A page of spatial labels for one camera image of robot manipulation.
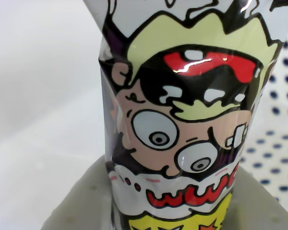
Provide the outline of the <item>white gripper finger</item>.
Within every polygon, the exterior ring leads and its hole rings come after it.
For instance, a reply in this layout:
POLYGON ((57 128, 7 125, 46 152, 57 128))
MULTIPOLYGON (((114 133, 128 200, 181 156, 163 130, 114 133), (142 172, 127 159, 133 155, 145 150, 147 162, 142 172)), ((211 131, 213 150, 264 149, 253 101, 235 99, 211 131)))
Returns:
POLYGON ((43 230, 111 230, 111 186, 101 156, 44 222, 43 230))
POLYGON ((239 167, 227 211, 228 230, 288 230, 288 212, 239 167))

